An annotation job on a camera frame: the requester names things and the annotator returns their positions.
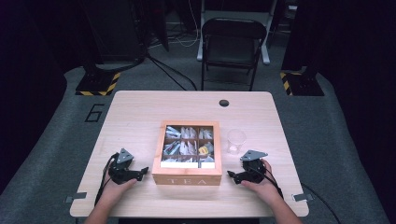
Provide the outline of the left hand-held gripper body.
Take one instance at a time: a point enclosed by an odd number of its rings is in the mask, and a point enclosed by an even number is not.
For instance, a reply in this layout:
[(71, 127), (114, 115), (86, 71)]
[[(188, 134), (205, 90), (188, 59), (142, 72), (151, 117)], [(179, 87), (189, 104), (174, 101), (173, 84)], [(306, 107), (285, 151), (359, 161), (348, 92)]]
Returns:
[(122, 148), (120, 152), (113, 155), (108, 168), (108, 174), (115, 183), (120, 185), (131, 179), (136, 179), (138, 175), (143, 175), (140, 172), (141, 170), (132, 171), (129, 169), (133, 159), (134, 156), (125, 148)]

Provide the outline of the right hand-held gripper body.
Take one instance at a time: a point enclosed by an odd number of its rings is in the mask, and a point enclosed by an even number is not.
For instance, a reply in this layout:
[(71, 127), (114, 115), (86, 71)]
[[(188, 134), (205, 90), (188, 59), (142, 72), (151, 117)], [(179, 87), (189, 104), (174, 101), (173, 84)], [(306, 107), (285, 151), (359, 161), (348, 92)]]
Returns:
[(241, 158), (242, 167), (244, 172), (241, 174), (242, 180), (247, 180), (253, 183), (260, 183), (264, 179), (266, 173), (265, 165), (262, 163), (261, 158), (266, 157), (267, 153), (248, 150)]

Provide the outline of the clear plastic cup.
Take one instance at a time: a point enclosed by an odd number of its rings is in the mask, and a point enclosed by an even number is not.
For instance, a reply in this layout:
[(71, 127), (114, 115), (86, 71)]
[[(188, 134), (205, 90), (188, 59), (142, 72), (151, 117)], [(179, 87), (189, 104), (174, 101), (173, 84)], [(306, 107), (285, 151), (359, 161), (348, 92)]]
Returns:
[(236, 155), (240, 152), (242, 145), (246, 143), (247, 137), (243, 131), (232, 129), (228, 132), (227, 140), (227, 152)]

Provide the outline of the wooden tea box glass lid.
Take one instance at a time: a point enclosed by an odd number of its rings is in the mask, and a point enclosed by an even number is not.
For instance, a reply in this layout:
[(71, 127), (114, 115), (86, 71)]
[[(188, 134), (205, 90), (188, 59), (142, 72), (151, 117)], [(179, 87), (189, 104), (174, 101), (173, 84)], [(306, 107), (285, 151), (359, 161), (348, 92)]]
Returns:
[[(167, 125), (212, 126), (214, 129), (215, 168), (163, 168), (161, 167), (162, 146)], [(162, 123), (152, 175), (157, 185), (218, 186), (222, 177), (221, 143), (217, 121), (166, 120)]]

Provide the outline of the person's left hand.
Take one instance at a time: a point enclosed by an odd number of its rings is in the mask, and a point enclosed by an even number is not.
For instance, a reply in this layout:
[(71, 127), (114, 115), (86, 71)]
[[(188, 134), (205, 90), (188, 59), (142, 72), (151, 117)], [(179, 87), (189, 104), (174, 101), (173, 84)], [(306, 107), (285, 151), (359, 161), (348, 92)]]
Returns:
[(99, 200), (100, 203), (115, 204), (117, 203), (121, 196), (137, 182), (136, 179), (131, 179), (125, 183), (117, 184), (115, 183), (109, 175), (106, 175), (105, 186), (102, 192), (102, 196)]

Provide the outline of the person's right hand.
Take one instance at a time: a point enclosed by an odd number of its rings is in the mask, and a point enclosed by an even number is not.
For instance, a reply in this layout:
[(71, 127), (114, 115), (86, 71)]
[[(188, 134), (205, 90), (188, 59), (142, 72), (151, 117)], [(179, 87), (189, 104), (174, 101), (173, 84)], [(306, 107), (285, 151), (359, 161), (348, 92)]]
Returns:
[(241, 182), (241, 185), (254, 191), (257, 196), (267, 204), (270, 200), (273, 200), (274, 198), (282, 198), (282, 196), (278, 193), (277, 187), (275, 186), (276, 181), (272, 175), (271, 165), (265, 159), (262, 159), (262, 163), (266, 168), (266, 177), (262, 182), (252, 183), (244, 180)]

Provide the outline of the white tea bag yellow tag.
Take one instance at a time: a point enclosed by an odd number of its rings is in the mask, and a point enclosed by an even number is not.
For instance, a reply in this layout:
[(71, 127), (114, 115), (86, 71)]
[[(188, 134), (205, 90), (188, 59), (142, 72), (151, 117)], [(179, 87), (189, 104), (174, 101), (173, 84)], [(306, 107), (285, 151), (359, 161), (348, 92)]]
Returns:
[(200, 155), (209, 155), (214, 152), (214, 146), (212, 143), (208, 142), (204, 144), (202, 147), (198, 148), (198, 152)]

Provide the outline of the pile of tea sachets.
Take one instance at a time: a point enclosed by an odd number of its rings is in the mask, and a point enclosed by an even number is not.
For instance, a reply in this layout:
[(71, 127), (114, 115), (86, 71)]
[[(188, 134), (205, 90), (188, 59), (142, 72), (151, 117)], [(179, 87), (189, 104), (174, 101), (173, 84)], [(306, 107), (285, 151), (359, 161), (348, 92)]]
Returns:
[(206, 143), (214, 146), (212, 126), (167, 125), (162, 146), (161, 167), (163, 168), (215, 168), (214, 152), (200, 155), (198, 148)]

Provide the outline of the grey tape strip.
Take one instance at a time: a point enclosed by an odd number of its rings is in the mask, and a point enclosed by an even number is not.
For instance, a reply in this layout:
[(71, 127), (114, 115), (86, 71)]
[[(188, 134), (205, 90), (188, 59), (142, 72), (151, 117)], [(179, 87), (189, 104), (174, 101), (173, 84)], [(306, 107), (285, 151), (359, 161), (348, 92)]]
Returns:
[(291, 197), (295, 202), (309, 202), (314, 199), (314, 197), (310, 193), (292, 194)]
[(76, 199), (85, 199), (87, 195), (87, 192), (77, 192), (71, 196), (66, 196), (64, 199), (65, 203), (72, 203)]

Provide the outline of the black stand hazard-striped base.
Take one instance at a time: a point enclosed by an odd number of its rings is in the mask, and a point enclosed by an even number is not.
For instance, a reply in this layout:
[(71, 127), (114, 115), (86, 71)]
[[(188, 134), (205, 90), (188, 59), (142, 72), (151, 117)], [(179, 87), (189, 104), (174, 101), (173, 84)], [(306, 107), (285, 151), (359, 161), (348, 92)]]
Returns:
[(76, 87), (76, 95), (106, 96), (110, 95), (120, 78), (120, 73), (85, 74)]
[(307, 78), (301, 73), (281, 72), (283, 87), (290, 96), (323, 96), (324, 92), (315, 78)]

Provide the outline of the black folding chair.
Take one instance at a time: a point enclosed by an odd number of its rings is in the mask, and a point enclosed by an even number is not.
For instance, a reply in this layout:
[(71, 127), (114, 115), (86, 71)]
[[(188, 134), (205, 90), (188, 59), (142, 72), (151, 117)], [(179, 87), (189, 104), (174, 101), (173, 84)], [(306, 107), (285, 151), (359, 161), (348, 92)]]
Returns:
[(246, 69), (251, 73), (248, 85), (251, 91), (257, 72), (262, 45), (267, 37), (266, 27), (254, 20), (213, 18), (201, 29), (202, 71), (201, 90), (205, 82), (219, 82), (205, 76), (210, 66)]

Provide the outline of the black stand leg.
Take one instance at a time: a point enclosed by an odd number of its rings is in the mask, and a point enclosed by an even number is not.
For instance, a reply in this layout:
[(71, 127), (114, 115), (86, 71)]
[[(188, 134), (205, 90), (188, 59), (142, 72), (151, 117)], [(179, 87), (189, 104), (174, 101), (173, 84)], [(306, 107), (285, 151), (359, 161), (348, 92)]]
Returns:
[(169, 50), (164, 0), (150, 0), (150, 13), (153, 31), (166, 51)]

